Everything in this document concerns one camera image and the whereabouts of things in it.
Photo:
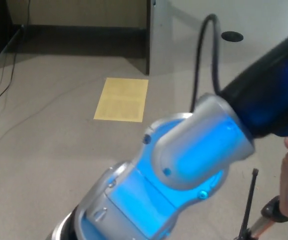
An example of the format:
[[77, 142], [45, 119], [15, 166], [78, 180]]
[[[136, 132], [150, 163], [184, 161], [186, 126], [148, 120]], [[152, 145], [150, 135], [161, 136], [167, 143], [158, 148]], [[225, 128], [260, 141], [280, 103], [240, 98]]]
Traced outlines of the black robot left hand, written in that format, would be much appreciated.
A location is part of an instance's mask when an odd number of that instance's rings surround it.
[[221, 90], [253, 138], [288, 137], [288, 37]]

